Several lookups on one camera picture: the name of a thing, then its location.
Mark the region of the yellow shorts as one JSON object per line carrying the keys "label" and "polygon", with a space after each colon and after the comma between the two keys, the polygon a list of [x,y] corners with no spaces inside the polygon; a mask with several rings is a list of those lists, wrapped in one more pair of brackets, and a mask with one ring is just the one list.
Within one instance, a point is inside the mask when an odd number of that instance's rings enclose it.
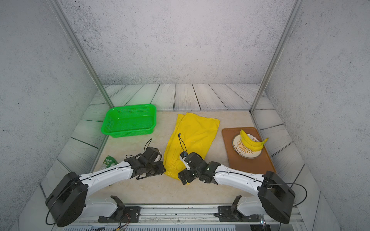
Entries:
{"label": "yellow shorts", "polygon": [[207,118],[193,113],[177,116],[172,133],[164,153],[165,175],[177,180],[178,173],[186,169],[180,160],[180,154],[195,152],[205,158],[216,138],[220,120]]}

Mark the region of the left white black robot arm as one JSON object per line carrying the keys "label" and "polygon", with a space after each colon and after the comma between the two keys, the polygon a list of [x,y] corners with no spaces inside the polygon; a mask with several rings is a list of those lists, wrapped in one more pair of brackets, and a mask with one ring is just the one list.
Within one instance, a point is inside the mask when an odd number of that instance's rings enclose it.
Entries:
{"label": "left white black robot arm", "polygon": [[124,161],[97,172],[68,173],[46,199],[47,215],[53,217],[58,227],[68,226],[79,218],[96,216],[103,221],[128,222],[131,214],[117,196],[96,201],[89,197],[117,182],[164,174],[166,169],[161,158],[159,149],[147,147],[142,154],[128,155]]}

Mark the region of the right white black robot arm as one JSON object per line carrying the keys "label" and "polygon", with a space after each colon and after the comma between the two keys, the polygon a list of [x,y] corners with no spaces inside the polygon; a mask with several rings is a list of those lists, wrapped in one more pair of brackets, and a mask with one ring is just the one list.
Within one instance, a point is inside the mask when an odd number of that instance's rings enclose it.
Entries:
{"label": "right white black robot arm", "polygon": [[276,173],[254,174],[235,170],[218,162],[207,163],[197,153],[182,152],[180,160],[185,169],[178,173],[182,184],[198,179],[203,183],[231,186],[252,194],[253,198],[237,196],[232,208],[246,217],[268,215],[288,224],[295,200],[295,192]]}

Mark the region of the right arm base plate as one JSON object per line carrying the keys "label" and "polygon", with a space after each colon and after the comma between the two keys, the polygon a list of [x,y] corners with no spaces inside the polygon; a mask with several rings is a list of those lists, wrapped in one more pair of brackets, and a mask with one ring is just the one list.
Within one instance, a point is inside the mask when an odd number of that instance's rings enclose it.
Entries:
{"label": "right arm base plate", "polygon": [[258,215],[245,216],[237,210],[237,204],[242,198],[237,196],[231,206],[219,206],[218,212],[214,214],[220,222],[258,222]]}

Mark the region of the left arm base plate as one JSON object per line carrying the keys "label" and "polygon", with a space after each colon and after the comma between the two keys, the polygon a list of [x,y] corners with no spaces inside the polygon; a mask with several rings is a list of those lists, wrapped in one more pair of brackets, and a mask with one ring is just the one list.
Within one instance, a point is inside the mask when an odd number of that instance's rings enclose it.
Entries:
{"label": "left arm base plate", "polygon": [[109,216],[100,216],[98,219],[99,223],[115,223],[115,222],[127,222],[127,223],[138,223],[141,207],[139,206],[126,206],[124,203],[115,195],[110,197],[114,200],[117,208],[114,213]]}

